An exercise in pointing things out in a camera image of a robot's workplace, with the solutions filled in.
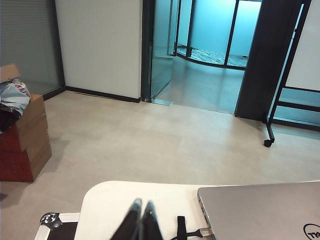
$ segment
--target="laptop lid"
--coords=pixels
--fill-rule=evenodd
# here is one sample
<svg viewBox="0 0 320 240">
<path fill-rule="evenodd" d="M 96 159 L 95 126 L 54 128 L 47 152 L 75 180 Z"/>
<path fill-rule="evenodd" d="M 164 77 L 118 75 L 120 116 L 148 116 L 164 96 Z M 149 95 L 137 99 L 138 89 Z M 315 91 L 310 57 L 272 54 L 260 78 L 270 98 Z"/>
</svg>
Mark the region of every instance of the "laptop lid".
<svg viewBox="0 0 320 240">
<path fill-rule="evenodd" d="M 320 240 L 320 182 L 198 190 L 216 240 Z"/>
</svg>

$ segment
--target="whiteboard stand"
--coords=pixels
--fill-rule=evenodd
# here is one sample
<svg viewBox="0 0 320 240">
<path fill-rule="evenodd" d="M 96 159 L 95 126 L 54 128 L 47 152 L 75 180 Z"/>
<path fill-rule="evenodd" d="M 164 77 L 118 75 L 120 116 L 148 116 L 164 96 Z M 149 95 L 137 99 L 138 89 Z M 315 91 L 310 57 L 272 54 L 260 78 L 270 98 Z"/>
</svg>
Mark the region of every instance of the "whiteboard stand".
<svg viewBox="0 0 320 240">
<path fill-rule="evenodd" d="M 285 67 L 284 67 L 284 71 L 283 71 L 283 74 L 282 74 L 282 77 L 280 80 L 279 87 L 276 91 L 276 96 L 275 96 L 275 100 L 274 100 L 270 115 L 267 113 L 265 116 L 265 120 L 263 122 L 266 125 L 268 135 L 269 135 L 269 138 L 264 140 L 264 142 L 263 142 L 263 145 L 267 148 L 271 147 L 271 145 L 275 142 L 275 136 L 274 136 L 274 133 L 272 130 L 272 123 L 275 122 L 274 120 L 276 120 L 276 123 L 285 122 L 285 125 L 289 125 L 291 127 L 298 127 L 298 128 L 320 131 L 319 125 L 307 124 L 307 123 L 303 123 L 302 121 L 301 122 L 293 122 L 293 121 L 290 122 L 290 121 L 282 121 L 282 120 L 275 119 L 275 113 L 276 113 L 276 109 L 278 106 L 320 112 L 320 107 L 318 107 L 318 106 L 311 106 L 311 105 L 306 105 L 306 104 L 299 104 L 299 103 L 280 100 L 280 96 L 281 96 L 283 89 L 297 89 L 297 90 L 303 90 L 303 91 L 317 92 L 316 90 L 313 91 L 313 90 L 304 89 L 304 88 L 293 88 L 293 87 L 286 86 L 289 72 L 290 72 L 290 69 L 291 69 L 291 66 L 292 66 L 292 63 L 294 60 L 294 56 L 295 56 L 295 53 L 296 53 L 296 50 L 298 47 L 299 39 L 302 34 L 302 29 L 304 27 L 304 24 L 305 24 L 305 21 L 307 18 L 310 3 L 311 3 L 310 0 L 306 0 L 304 2 L 301 16 L 300 16 L 297 28 L 294 33 L 292 46 L 291 46 L 291 49 L 290 49 L 290 52 L 289 52 L 289 55 L 287 58 L 287 62 L 285 63 Z"/>
</svg>

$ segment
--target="door threshold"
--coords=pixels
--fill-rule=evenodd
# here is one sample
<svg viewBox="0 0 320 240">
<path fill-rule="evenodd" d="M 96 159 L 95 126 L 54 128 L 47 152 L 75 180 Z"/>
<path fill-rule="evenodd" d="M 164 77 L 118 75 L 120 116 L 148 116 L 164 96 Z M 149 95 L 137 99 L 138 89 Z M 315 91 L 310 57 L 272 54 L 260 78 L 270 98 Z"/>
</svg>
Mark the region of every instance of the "door threshold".
<svg viewBox="0 0 320 240">
<path fill-rule="evenodd" d="M 161 100 L 161 99 L 152 99 L 153 104 L 159 104 L 159 105 L 165 105 L 165 106 L 171 106 L 172 101 L 167 101 L 167 100 Z"/>
</svg>

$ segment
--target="beige floor tile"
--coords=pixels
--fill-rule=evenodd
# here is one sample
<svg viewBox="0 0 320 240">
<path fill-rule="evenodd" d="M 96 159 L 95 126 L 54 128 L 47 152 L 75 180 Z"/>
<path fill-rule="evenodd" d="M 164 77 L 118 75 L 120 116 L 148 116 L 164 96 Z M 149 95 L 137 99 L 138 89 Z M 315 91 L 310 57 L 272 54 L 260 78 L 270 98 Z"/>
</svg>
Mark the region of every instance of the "beige floor tile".
<svg viewBox="0 0 320 240">
<path fill-rule="evenodd" d="M 241 185 L 320 179 L 320 133 L 231 114 L 66 91 L 45 102 L 52 158 L 34 183 L 1 183 L 1 240 L 32 240 L 46 212 L 79 212 L 110 180 Z"/>
</svg>

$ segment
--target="dell logo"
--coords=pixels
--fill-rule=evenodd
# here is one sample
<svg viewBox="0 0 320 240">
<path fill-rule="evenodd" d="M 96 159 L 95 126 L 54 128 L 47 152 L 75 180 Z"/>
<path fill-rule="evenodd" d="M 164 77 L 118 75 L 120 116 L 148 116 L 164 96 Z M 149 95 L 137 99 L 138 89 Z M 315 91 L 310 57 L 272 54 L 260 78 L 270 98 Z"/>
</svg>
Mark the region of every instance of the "dell logo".
<svg viewBox="0 0 320 240">
<path fill-rule="evenodd" d="M 304 234 L 310 240 L 320 240 L 320 226 L 308 223 L 303 227 Z"/>
</svg>

